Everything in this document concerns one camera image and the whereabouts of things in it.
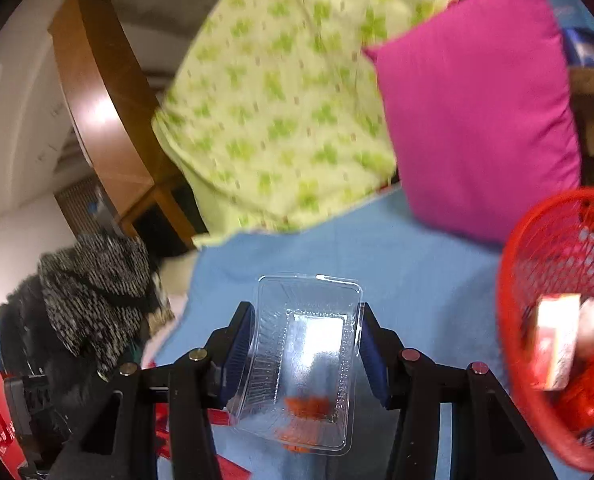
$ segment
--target blue object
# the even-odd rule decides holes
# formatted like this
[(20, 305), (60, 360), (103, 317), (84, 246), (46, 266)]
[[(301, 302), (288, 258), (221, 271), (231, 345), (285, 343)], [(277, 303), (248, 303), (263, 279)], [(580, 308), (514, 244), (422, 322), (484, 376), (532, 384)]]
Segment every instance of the blue object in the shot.
[(568, 64), (594, 68), (594, 34), (582, 28), (565, 28), (561, 32)]
[[(168, 364), (203, 345), (227, 326), (240, 301), (252, 301), (257, 279), (292, 272), (356, 280), (379, 324), (404, 345), (436, 362), (465, 367), (484, 361), (508, 386), (496, 333), (495, 285), (500, 249), (418, 224), (397, 189), (345, 216), (294, 235), (239, 234), (205, 248), (197, 261), (184, 317), (156, 361)], [(358, 360), (350, 451), (341, 457), (292, 453), (276, 442), (213, 427), (217, 452), (253, 473), (255, 480), (384, 478), (398, 412), (385, 411), (372, 395)], [(450, 476), (450, 406), (442, 407), (437, 479)], [(588, 473), (548, 454), (560, 480)], [(158, 464), (160, 480), (172, 478)]]
[(548, 0), (560, 28), (584, 28), (594, 32), (594, 16), (581, 0)]

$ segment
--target pink fabric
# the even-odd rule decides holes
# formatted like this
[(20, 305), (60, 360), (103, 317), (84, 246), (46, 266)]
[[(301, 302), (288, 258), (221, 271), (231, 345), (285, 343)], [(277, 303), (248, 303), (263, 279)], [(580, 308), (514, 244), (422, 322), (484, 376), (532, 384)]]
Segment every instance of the pink fabric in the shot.
[(505, 242), (529, 208), (579, 186), (568, 69), (546, 0), (461, 0), (365, 53), (421, 221)]

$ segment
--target basket rim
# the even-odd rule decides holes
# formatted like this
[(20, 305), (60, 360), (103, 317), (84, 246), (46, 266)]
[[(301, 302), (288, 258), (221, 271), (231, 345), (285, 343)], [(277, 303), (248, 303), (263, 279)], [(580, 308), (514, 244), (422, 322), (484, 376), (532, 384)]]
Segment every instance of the basket rim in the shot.
[(497, 323), (499, 339), (510, 377), (512, 399), (539, 440), (548, 444), (569, 466), (594, 472), (594, 449), (580, 444), (574, 434), (558, 418), (543, 395), (531, 384), (532, 371), (523, 357), (521, 339), (522, 316), (512, 297), (512, 264), (528, 227), (545, 212), (571, 200), (594, 198), (593, 187), (565, 191), (544, 200), (513, 229), (504, 247), (497, 281)]

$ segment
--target transparent plastic container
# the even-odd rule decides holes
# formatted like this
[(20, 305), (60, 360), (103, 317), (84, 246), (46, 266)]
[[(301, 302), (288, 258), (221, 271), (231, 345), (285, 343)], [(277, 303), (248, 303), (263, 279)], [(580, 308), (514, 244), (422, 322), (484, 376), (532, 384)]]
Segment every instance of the transparent plastic container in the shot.
[(288, 449), (343, 454), (354, 416), (362, 288), (329, 276), (263, 276), (234, 426)]

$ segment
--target orange object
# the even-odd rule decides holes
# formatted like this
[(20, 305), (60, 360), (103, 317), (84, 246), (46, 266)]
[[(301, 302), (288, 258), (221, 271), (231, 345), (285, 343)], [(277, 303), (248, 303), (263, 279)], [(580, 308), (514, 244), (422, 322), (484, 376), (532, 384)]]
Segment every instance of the orange object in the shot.
[(561, 395), (557, 413), (572, 431), (588, 430), (594, 426), (594, 356), (584, 373)]
[(525, 319), (542, 294), (594, 298), (594, 188), (561, 193), (519, 222), (504, 247), (497, 288), (498, 332), (512, 400), (532, 431), (564, 462), (594, 471), (594, 449), (577, 440), (535, 377), (523, 349)]
[[(294, 418), (288, 428), (279, 433), (279, 438), (286, 442), (316, 446), (319, 441), (319, 421), (332, 413), (330, 401), (325, 397), (286, 397), (284, 402)], [(310, 452), (303, 446), (285, 444), (283, 447), (296, 453)]]

